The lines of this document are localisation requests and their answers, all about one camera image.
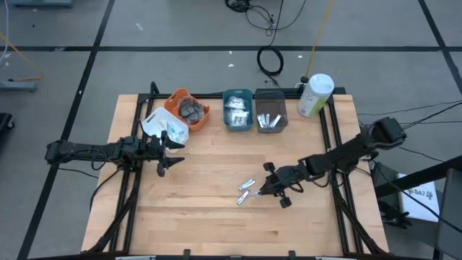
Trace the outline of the labelled bag of cotton pads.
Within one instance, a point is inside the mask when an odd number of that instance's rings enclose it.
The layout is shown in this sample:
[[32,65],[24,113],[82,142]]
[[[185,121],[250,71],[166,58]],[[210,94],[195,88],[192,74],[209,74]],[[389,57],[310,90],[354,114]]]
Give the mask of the labelled bag of cotton pads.
[[227,112],[227,123],[231,127],[246,126],[248,116],[248,111],[233,108]]

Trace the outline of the white printed cardboard box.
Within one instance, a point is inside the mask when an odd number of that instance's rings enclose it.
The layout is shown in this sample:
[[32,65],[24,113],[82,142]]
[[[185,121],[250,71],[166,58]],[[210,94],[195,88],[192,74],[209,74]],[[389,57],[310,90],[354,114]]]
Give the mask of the white printed cardboard box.
[[438,222],[439,202],[434,182],[424,183],[398,194],[400,210],[415,220]]

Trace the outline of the black slanted bar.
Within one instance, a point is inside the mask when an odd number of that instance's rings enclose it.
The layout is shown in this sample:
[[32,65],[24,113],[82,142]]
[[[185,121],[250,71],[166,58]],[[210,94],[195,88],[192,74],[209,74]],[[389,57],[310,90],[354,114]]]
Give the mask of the black slanted bar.
[[375,195],[380,198],[388,196],[399,191],[411,189],[442,178],[445,178],[450,169],[456,169],[462,172],[462,155],[454,157],[453,159],[434,165],[429,168],[408,174],[403,178],[397,178],[393,181],[386,181],[375,187]]

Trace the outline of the black aluminium table frame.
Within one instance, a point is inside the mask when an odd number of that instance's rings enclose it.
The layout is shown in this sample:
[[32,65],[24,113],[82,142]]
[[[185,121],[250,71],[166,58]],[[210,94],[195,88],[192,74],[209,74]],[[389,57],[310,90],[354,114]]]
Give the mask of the black aluminium table frame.
[[281,133],[255,129],[230,132],[224,125],[222,94],[201,94],[210,117],[178,151],[182,162],[159,177],[156,164],[141,172],[139,198],[131,220],[124,222],[116,248],[131,254],[178,255],[188,249],[206,256],[340,256],[364,251],[350,224],[339,233],[330,188],[305,183],[304,192],[288,192],[291,207],[273,196],[250,197],[237,204],[239,186],[264,182],[263,164],[293,165],[301,157],[326,150],[324,134],[331,121],[305,118],[297,101],[287,98],[289,124]]

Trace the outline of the grey metal floor base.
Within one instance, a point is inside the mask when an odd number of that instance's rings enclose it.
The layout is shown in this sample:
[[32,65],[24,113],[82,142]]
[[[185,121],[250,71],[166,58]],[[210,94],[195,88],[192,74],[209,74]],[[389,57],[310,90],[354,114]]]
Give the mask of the grey metal floor base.
[[0,81],[0,91],[29,91],[35,92],[34,82]]

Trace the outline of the white plastic bin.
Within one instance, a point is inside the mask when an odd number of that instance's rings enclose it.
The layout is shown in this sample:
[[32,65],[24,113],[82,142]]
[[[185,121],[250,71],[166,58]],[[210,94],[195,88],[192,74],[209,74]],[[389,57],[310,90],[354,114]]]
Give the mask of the white plastic bin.
[[[165,121],[177,124],[186,131],[186,135],[184,136],[183,141],[180,143],[185,145],[189,138],[188,127],[180,119],[176,118],[173,114],[164,108],[156,108],[149,116],[147,116],[141,122],[141,129],[148,137],[151,137],[152,135],[159,136],[161,131],[165,130]],[[165,150],[170,153],[176,153],[179,149],[166,148]]]

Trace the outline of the orange plastic bin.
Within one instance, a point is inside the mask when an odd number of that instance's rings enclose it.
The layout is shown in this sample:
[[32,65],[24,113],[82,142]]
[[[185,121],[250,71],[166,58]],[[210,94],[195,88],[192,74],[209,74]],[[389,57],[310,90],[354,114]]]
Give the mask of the orange plastic bin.
[[[179,104],[180,101],[185,99],[185,98],[190,98],[193,100],[193,103],[201,103],[204,106],[204,114],[201,115],[202,119],[198,123],[194,124],[189,124],[186,122],[186,118],[182,117],[179,114]],[[186,126],[189,128],[190,131],[198,131],[200,130],[204,124],[208,121],[209,119],[209,114],[210,114],[210,107],[208,105],[204,105],[202,102],[200,102],[198,99],[193,97],[185,88],[180,88],[177,89],[166,101],[164,104],[164,108],[169,111],[171,114],[173,114],[176,118],[180,119],[183,123],[186,124]]]

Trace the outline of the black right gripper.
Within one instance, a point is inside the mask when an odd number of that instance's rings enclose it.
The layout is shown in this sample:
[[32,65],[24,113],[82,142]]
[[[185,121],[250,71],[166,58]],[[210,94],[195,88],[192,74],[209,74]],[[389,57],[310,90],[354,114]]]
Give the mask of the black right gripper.
[[292,205],[290,198],[285,194],[285,189],[291,189],[296,193],[304,192],[300,181],[305,178],[299,172],[298,166],[284,166],[276,169],[272,162],[266,162],[263,164],[263,168],[265,171],[270,172],[270,175],[266,177],[264,184],[257,192],[258,196],[273,195],[280,197],[279,203],[284,209]]

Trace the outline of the teal plastic bin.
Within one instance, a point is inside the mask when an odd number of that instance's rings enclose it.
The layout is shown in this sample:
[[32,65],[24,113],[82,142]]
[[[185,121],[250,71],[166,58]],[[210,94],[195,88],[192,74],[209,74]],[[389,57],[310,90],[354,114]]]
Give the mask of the teal plastic bin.
[[[249,112],[247,125],[246,126],[239,126],[239,127],[231,127],[227,123],[227,112],[231,108],[226,108],[225,103],[227,102],[228,98],[231,96],[236,96],[239,98],[243,98],[245,100],[245,109],[244,111]],[[253,125],[253,93],[248,89],[235,89],[235,90],[226,90],[223,93],[223,113],[224,113],[224,124],[228,131],[248,131],[251,129]]]

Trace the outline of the white green wipes canister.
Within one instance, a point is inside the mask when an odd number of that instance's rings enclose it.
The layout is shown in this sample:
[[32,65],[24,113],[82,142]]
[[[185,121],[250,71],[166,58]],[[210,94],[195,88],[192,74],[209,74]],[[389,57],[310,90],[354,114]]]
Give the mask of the white green wipes canister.
[[327,74],[314,74],[307,83],[299,83],[303,87],[297,104],[299,113],[304,117],[316,116],[334,91],[335,84]]

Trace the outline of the clear bag of cotton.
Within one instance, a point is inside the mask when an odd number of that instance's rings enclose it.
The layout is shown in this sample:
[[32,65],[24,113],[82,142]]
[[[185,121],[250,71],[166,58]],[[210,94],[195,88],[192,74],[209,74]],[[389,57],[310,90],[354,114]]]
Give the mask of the clear bag of cotton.
[[231,109],[245,109],[245,100],[241,97],[231,96],[228,98],[227,102],[225,103],[226,108]]

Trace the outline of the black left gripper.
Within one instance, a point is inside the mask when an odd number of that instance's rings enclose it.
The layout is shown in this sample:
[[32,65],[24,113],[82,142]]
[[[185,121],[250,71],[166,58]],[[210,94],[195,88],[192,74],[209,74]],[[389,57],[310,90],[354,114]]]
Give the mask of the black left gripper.
[[165,169],[185,160],[184,157],[167,157],[165,149],[177,150],[183,149],[184,144],[174,142],[167,135],[166,130],[161,131],[159,136],[152,135],[148,146],[148,153],[157,160],[157,174],[159,177],[165,176]]

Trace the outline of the teal white toothbrush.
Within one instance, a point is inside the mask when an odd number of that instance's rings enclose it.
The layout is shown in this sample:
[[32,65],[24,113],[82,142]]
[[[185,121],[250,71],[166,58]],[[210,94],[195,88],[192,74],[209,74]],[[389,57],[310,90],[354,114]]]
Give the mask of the teal white toothbrush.
[[176,134],[177,134],[177,138],[174,139],[173,141],[177,143],[181,143],[184,139],[184,136],[186,135],[186,131],[181,126],[177,125],[176,123],[171,123],[171,124],[175,127]]

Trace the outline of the black floor object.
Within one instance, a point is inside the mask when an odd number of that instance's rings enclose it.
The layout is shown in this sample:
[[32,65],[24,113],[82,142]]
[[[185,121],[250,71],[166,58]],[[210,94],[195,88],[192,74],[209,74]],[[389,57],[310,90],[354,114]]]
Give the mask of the black floor object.
[[13,122],[12,114],[0,113],[0,143],[2,143],[9,132],[15,127]]

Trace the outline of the grey plastic bin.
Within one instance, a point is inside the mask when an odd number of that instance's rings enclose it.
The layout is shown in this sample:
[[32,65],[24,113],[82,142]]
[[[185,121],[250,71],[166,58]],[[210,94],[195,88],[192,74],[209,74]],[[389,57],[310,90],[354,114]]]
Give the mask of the grey plastic bin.
[[276,134],[282,132],[288,124],[284,93],[281,90],[257,90],[255,93],[255,102],[256,115],[262,114],[265,117],[265,114],[269,113],[271,122],[278,114],[282,116],[274,128],[267,128],[266,122],[265,126],[261,128],[258,123],[257,131],[261,134]]

